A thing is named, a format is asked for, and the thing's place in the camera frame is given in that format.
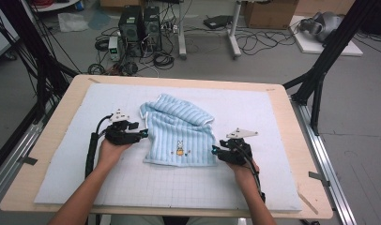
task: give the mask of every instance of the white table leg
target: white table leg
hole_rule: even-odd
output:
[[[240,57],[241,55],[239,46],[235,38],[235,31],[236,31],[237,20],[239,19],[240,8],[241,8],[241,1],[237,0],[235,2],[235,12],[234,12],[234,19],[232,20],[232,28],[231,30],[228,30],[228,37],[231,42],[232,49],[234,50],[234,58]]]
[[[179,23],[178,23],[178,47],[179,47],[179,57],[181,59],[187,59],[187,47],[185,45],[185,34],[184,34],[184,18],[182,15],[182,5],[184,0],[179,1]]]

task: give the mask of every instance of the wire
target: wire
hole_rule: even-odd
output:
[[[243,33],[249,33],[248,35],[236,34],[237,41],[244,39],[244,44],[239,45],[239,49],[247,55],[256,55],[260,51],[269,50],[269,49],[275,48],[278,45],[285,45],[285,46],[294,45],[296,43],[295,35],[298,33],[299,23],[300,21],[290,25],[289,28],[292,30],[293,34],[285,34],[284,32],[273,32],[273,31],[266,31],[266,32],[258,31],[256,33],[253,33],[245,29],[237,30]],[[292,29],[292,27],[295,25],[296,25],[297,31],[296,29],[295,30]],[[257,49],[258,43],[260,43],[264,47]]]
[[[156,68],[167,70],[174,66],[175,59],[165,52],[157,52],[153,56],[153,65]]]
[[[50,34],[50,36],[53,37],[53,40],[56,42],[56,44],[59,46],[59,48],[62,50],[62,52],[64,52],[65,56],[68,58],[68,60],[71,62],[71,64],[77,69],[77,72],[82,73],[80,71],[80,69],[76,66],[76,64],[73,62],[73,60],[71,59],[69,54],[62,47],[61,43],[55,38],[55,36],[53,35],[52,31],[47,28],[47,26],[45,25],[44,21],[38,16],[38,9],[37,8],[31,8],[31,12],[32,12],[32,14],[33,14],[33,16],[35,18],[38,18],[38,21],[41,23],[42,27],[44,28],[44,31],[46,33],[48,32]],[[56,56],[54,55],[54,51],[53,51],[53,45],[52,45],[50,39],[48,38],[48,36],[44,36],[44,39],[46,39],[46,41],[49,43],[50,52],[53,53],[53,56],[56,59]]]
[[[106,55],[109,53],[108,51],[109,51],[110,37],[117,37],[117,35],[114,35],[114,33],[117,31],[118,31],[118,27],[111,27],[109,29],[102,31],[100,35],[95,38],[96,42],[94,44],[94,47],[97,50],[97,56],[96,56],[97,63],[91,64],[88,67],[88,70],[87,70],[88,74],[108,75],[114,70],[117,70],[116,67],[112,67],[111,69],[105,69],[105,67],[102,65],[103,60],[105,59]],[[102,56],[102,58],[100,58],[100,52],[105,53]]]
[[[370,45],[370,44],[368,44],[368,43],[366,43],[366,42],[364,42],[364,41],[362,41],[362,40],[360,40],[360,39],[358,39],[358,38],[356,38],[356,37],[354,37],[354,39],[357,40],[357,41],[359,41],[360,43],[365,44],[365,45],[369,46],[370,48],[372,48],[372,49],[378,51],[379,53],[381,53],[380,50],[376,49],[376,48],[373,47],[372,45]]]
[[[5,33],[7,34],[8,36],[6,38],[9,38],[11,40],[11,42],[13,43],[16,43],[16,38],[14,36],[11,35],[11,33],[9,33],[9,31],[6,29],[6,27],[4,26],[4,21],[2,20],[1,18],[1,15],[0,15],[0,32],[1,33]],[[20,45],[17,45],[17,44],[12,44],[13,45],[13,48],[15,49],[15,51],[18,51],[20,52],[27,60],[28,62],[35,68],[36,67],[36,63],[35,61],[33,60],[32,56],[30,53],[28,53],[27,51],[25,51]]]
[[[159,77],[159,75],[160,75],[159,72],[155,68],[153,68],[152,66],[147,65],[145,63],[145,59],[144,58],[143,58],[143,64],[144,64],[144,66],[146,66],[145,68],[151,68],[151,69],[155,70],[156,74],[158,74],[158,77]]]
[[[368,38],[376,42],[381,42],[381,35],[368,34],[366,32],[359,31],[357,32],[357,36],[359,38]]]
[[[188,8],[187,8],[187,10],[185,11],[184,16],[181,18],[181,20],[179,20],[178,23],[181,23],[181,22],[185,19],[185,16],[187,15],[188,11],[189,11],[190,8],[191,8],[191,4],[192,4],[192,2],[193,2],[193,0],[190,0],[190,4],[188,5]]]
[[[252,176],[254,177],[255,184],[258,188],[258,193],[260,194],[261,198],[265,198],[263,192],[261,191],[261,184],[260,184],[260,179],[258,178],[258,171],[255,169],[254,164],[252,162],[252,157],[250,157],[245,150],[243,149],[243,146],[239,145],[237,142],[234,142],[234,144],[237,147],[237,150],[240,151],[240,154],[243,156],[243,158],[246,160],[247,164],[249,164]]]
[[[112,118],[112,116],[113,116],[113,114],[110,114],[110,115],[107,115],[107,116],[103,117],[103,118],[99,121],[99,123],[98,123],[98,125],[97,125],[97,130],[96,130],[95,132],[96,132],[96,133],[99,133],[99,127],[100,127],[100,125],[102,124],[102,122],[105,121],[105,120],[107,120],[107,119]]]
[[[219,49],[221,47],[221,35],[220,34],[224,34],[226,33],[226,30],[227,30],[227,26],[223,27],[222,29],[219,29],[219,30],[212,30],[212,29],[205,29],[205,28],[199,28],[199,27],[195,27],[195,26],[190,26],[190,25],[187,25],[187,26],[184,26],[184,27],[189,27],[190,29],[188,30],[184,30],[184,32],[191,32],[191,31],[203,31],[205,33],[208,33],[208,34],[214,34],[214,35],[217,35],[218,38],[219,38],[219,45],[218,47],[215,47],[215,48],[212,48],[210,50],[207,50],[205,52],[201,52],[201,54],[205,54],[205,53],[209,53],[209,52],[212,52],[212,51],[215,51],[217,49]],[[194,44],[194,41],[193,39],[191,38],[185,38],[185,40],[191,40],[192,43],[191,44],[187,44],[188,45],[191,45],[191,46],[194,46],[197,50],[193,53],[197,53],[199,52],[199,47],[197,45]]]

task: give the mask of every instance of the gray floor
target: gray floor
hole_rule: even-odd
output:
[[[89,22],[95,11],[81,14]],[[202,27],[203,18],[186,20]],[[117,25],[111,19],[100,29],[58,33],[56,38],[81,71],[95,63],[94,38]],[[381,51],[381,43],[364,40]],[[362,57],[341,56],[329,71],[322,97],[319,128],[344,194],[358,224],[381,224],[381,53],[354,40]],[[178,58],[169,70],[145,69],[139,76],[230,81],[286,83],[307,72],[318,55],[301,53],[298,46],[278,46],[233,60],[224,34],[196,32],[187,35],[188,59]],[[60,61],[71,67],[62,51]],[[296,88],[288,90],[289,94]],[[0,148],[35,103],[31,83],[21,61],[0,59]],[[44,224],[51,214],[9,213],[0,210],[0,224]],[[335,216],[321,224],[340,224]],[[279,224],[300,224],[278,219]]]

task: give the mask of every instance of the cable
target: cable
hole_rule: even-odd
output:
[[[109,50],[109,39],[97,40],[94,46],[98,51],[107,52]]]
[[[153,56],[153,65],[156,68],[167,70],[174,66],[175,59],[165,52],[157,52]]]
[[[259,172],[255,169],[254,164],[252,163],[252,161],[253,161],[252,157],[250,157],[245,152],[242,145],[239,145],[236,141],[234,141],[234,144],[236,145],[237,150],[240,151],[240,154],[246,160],[247,164],[250,166],[252,176],[254,177],[254,180],[255,180],[255,185],[257,186],[257,189],[258,189],[258,193],[261,196],[261,198],[263,199],[263,201],[265,202],[266,197],[265,197],[265,193],[261,191],[261,183],[260,183],[260,179],[258,177]]]
[[[77,72],[78,73],[82,73],[80,71],[80,69],[76,66],[76,64],[73,62],[73,60],[71,59],[71,57],[68,55],[68,53],[65,51],[65,49],[62,47],[61,43],[55,38],[55,36],[53,35],[52,31],[50,29],[47,28],[47,26],[45,25],[44,21],[38,16],[38,9],[37,8],[31,8],[31,12],[33,14],[33,16],[35,18],[38,18],[38,22],[41,23],[42,27],[44,28],[44,31],[47,33],[50,34],[51,37],[53,37],[53,40],[55,40],[56,44],[59,46],[59,48],[62,50],[62,52],[64,52],[65,56],[68,58],[68,60],[71,62],[71,64],[77,69]],[[49,47],[50,47],[50,52],[53,53],[53,56],[54,58],[56,59],[56,56],[54,55],[54,51],[53,51],[53,45],[50,41],[50,39],[48,38],[48,36],[44,36],[45,40],[47,42],[49,42]]]
[[[151,69],[155,70],[156,74],[158,74],[158,77],[160,76],[159,72],[155,68],[153,68],[153,67],[151,67],[145,63],[144,58],[143,58],[143,64],[144,64],[144,66],[146,66],[145,68],[151,68]]]
[[[190,4],[188,5],[188,8],[187,8],[187,10],[186,10],[185,13],[184,13],[184,16],[181,18],[181,20],[179,20],[178,23],[181,23],[181,22],[185,19],[185,16],[187,15],[188,11],[189,11],[190,8],[191,8],[191,4],[192,4],[192,2],[193,2],[193,0],[190,0]]]
[[[379,36],[379,35],[373,35],[373,34],[365,33],[363,31],[359,31],[357,33],[357,36],[359,38],[368,38],[368,39],[371,39],[371,40],[376,41],[376,42],[381,42],[381,36]]]
[[[194,26],[190,26],[190,25],[187,25],[187,26],[184,26],[184,27],[189,27],[190,28],[189,30],[185,30],[184,32],[203,31],[203,32],[206,32],[208,34],[214,34],[214,35],[218,36],[218,38],[219,38],[219,46],[216,47],[216,48],[212,48],[210,50],[207,50],[205,52],[201,52],[201,54],[209,53],[209,52],[212,52],[212,51],[215,51],[215,50],[219,49],[221,47],[221,35],[220,34],[226,34],[226,31],[227,31],[227,26],[225,26],[225,27],[223,27],[222,29],[219,29],[219,30],[199,28],[199,27],[194,27]],[[185,38],[185,40],[191,40],[192,41],[191,45],[194,46],[195,48],[197,48],[195,53],[199,52],[199,47],[197,45],[193,44],[193,39],[191,39],[191,38]]]
[[[91,64],[88,67],[87,72],[88,72],[88,74],[94,75],[94,74],[104,74],[106,71],[105,71],[105,68],[101,64]]]
[[[6,27],[4,26],[4,22],[1,18],[1,15],[0,15],[0,33],[4,33],[4,34],[7,34],[7,36],[5,37],[7,40],[10,39],[10,41],[8,40],[8,42],[16,42],[16,38],[14,36],[12,36],[9,31],[6,29]],[[27,60],[28,62],[35,68],[36,67],[36,63],[34,62],[32,56],[30,53],[26,52],[21,46],[19,45],[12,45],[11,46],[15,49],[15,51],[17,52],[20,52]]]
[[[362,41],[362,40],[360,40],[360,39],[358,39],[358,38],[356,38],[356,37],[354,37],[354,39],[357,40],[357,41],[359,41],[360,43],[365,44],[365,45],[369,46],[370,48],[372,48],[372,49],[378,51],[379,53],[381,53],[380,50],[376,49],[376,48],[373,47],[372,45],[370,45],[370,44],[368,44],[368,43],[366,43],[366,42],[364,42],[364,41]]]
[[[294,33],[292,35],[288,35],[288,34],[285,34],[283,32],[272,32],[272,31],[266,31],[266,32],[259,31],[256,33],[253,33],[253,32],[248,31],[248,30],[241,30],[241,31],[246,32],[246,33],[250,33],[249,35],[236,34],[236,36],[237,36],[236,40],[240,40],[240,39],[245,38],[244,45],[242,45],[242,46],[239,45],[239,49],[242,50],[247,55],[256,55],[260,51],[272,49],[278,45],[290,46],[290,45],[293,45],[296,43],[296,40],[295,40],[295,34],[296,33]],[[255,42],[251,48],[247,48],[250,39],[254,39]],[[258,49],[258,50],[255,50],[258,43],[261,43],[265,47]]]

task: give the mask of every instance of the black cable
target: black cable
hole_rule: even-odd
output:
[[[184,30],[184,32],[189,32],[189,31],[206,31],[206,32],[214,32],[214,31],[224,31],[227,30],[227,26],[224,26],[221,29],[206,29],[206,28],[200,28],[200,27],[192,27],[189,30]]]
[[[165,14],[164,14],[163,18],[161,19],[161,24],[163,24],[163,23],[166,22],[166,21],[165,21],[165,18],[166,18],[167,14],[168,14],[168,9],[169,9],[170,7],[172,8],[173,5],[170,5],[169,3],[167,3],[167,8],[164,9],[164,10],[161,12],[161,13],[163,13],[163,12],[165,11]]]
[[[171,4],[170,8],[171,8],[171,13],[173,14],[173,18],[171,20],[174,19],[173,24],[175,24],[176,23],[176,16],[175,16],[175,13],[174,13],[173,4]]]
[[[184,19],[185,19],[185,16],[187,15],[188,11],[190,10],[191,8],[191,4],[192,4],[193,0],[190,0],[190,4],[188,5],[188,8],[187,10],[185,11],[185,14],[184,16],[180,19],[180,21],[178,23],[181,23]]]
[[[117,37],[114,36],[114,33],[117,32],[119,29],[117,26],[111,27],[109,29],[106,29],[100,33],[100,36],[95,37],[96,41],[103,40],[103,39],[109,39],[110,37]]]
[[[265,202],[265,193],[261,191],[261,183],[260,183],[260,178],[258,177],[259,172],[255,169],[253,159],[250,157],[245,150],[243,149],[242,146],[240,146],[237,142],[234,142],[234,144],[237,146],[237,150],[239,150],[239,153],[243,156],[243,158],[246,160],[247,164],[249,164],[252,176],[254,177],[255,180],[255,185],[257,186],[258,193]]]
[[[95,42],[95,48],[101,52],[107,52],[109,50],[109,39],[101,39]]]
[[[356,38],[356,37],[354,37],[354,39],[357,40],[357,41],[359,41],[360,43],[365,44],[365,45],[369,46],[370,48],[372,48],[372,49],[378,51],[379,53],[381,53],[380,50],[376,49],[376,48],[373,47],[372,45],[370,45],[370,44],[368,44],[368,43],[366,43],[366,42],[364,42],[364,41],[362,41],[362,40],[360,40],[360,39],[358,39],[358,38]]]
[[[110,119],[111,117],[112,117],[112,114],[103,117],[97,125],[97,130],[91,133],[91,140],[88,146],[88,153],[87,153],[87,158],[85,161],[85,178],[94,170],[94,159],[95,159],[95,153],[97,152],[98,139],[100,135],[99,134],[100,125],[103,123],[103,121]]]
[[[161,53],[161,52],[155,53],[153,57],[153,65],[156,68],[159,68],[162,70],[167,70],[172,68],[174,66],[174,61],[175,59],[173,58],[173,56],[166,53]]]
[[[1,16],[0,16],[0,33],[5,33],[5,34],[8,34],[7,36],[5,36],[6,39],[9,39],[12,41],[12,42],[16,42],[15,40],[15,37],[12,36],[12,34],[6,29],[6,27],[4,26],[4,22],[3,20],[1,19]],[[35,68],[36,67],[36,63],[32,60],[32,57],[30,55],[30,53],[26,52],[21,46],[19,45],[16,45],[15,47],[15,51],[17,52],[21,52],[21,54],[29,61],[30,64],[32,64],[32,66]]]
[[[96,74],[95,72],[98,72],[97,74],[104,74],[106,71],[105,71],[105,68],[101,65],[101,64],[91,64],[89,67],[88,67],[88,74],[91,74],[91,75],[94,75]]]
[[[33,91],[35,92],[35,94],[37,95],[38,92],[36,90],[36,87],[34,86],[33,84],[33,81],[31,79],[30,76],[36,78],[37,75],[35,74],[34,70],[32,68],[30,68],[30,66],[27,64],[28,61],[26,61],[24,58],[23,58],[23,54],[21,51],[18,50],[18,45],[16,44],[16,42],[10,38],[9,34],[8,34],[8,31],[6,29],[4,29],[3,27],[0,26],[0,33],[7,39],[8,43],[11,45],[11,47],[17,52],[18,56],[21,58],[21,60],[23,61],[23,64],[24,66],[26,67],[26,71],[27,71],[27,74],[29,76],[29,80],[30,80],[30,83],[32,85],[32,88],[33,88]]]
[[[47,26],[45,25],[44,21],[38,16],[38,9],[36,8],[36,11],[33,10],[33,7],[31,7],[30,5],[28,5],[30,8],[31,8],[31,12],[33,14],[33,16],[35,18],[38,18],[38,21],[41,23],[42,27],[44,28],[44,31],[47,33],[49,33],[51,35],[51,37],[53,37],[53,39],[55,40],[56,44],[59,46],[59,48],[62,50],[62,52],[64,52],[65,56],[68,58],[68,60],[71,62],[71,64],[77,69],[77,72],[79,73],[82,73],[80,71],[80,69],[76,66],[76,64],[73,62],[73,60],[71,59],[71,57],[69,56],[69,54],[65,51],[65,49],[62,47],[61,43],[56,39],[56,37],[53,35],[52,31],[50,29],[47,28]],[[49,43],[49,47],[50,47],[50,52],[53,54],[53,58],[56,59],[56,56],[55,56],[55,53],[54,53],[54,50],[53,50],[53,44],[51,43],[50,39],[48,36],[44,36],[44,38],[46,39],[47,43]]]
[[[239,49],[243,51],[243,53],[247,55],[256,55],[260,51],[263,50],[269,50],[272,48],[275,48],[278,45],[284,45],[284,46],[290,46],[294,45],[296,43],[295,35],[298,33],[298,25],[301,21],[295,22],[292,25],[289,26],[290,29],[292,29],[293,26],[296,26],[296,28],[293,30],[293,34],[285,34],[284,32],[276,32],[276,31],[258,31],[253,33],[249,30],[239,30],[244,33],[250,33],[249,35],[245,34],[236,34],[236,40],[245,39],[245,43],[243,45],[239,45]],[[250,45],[250,40],[253,40],[254,43],[251,47],[247,47]],[[263,48],[257,49],[257,44],[260,43],[261,45],[265,46]]]

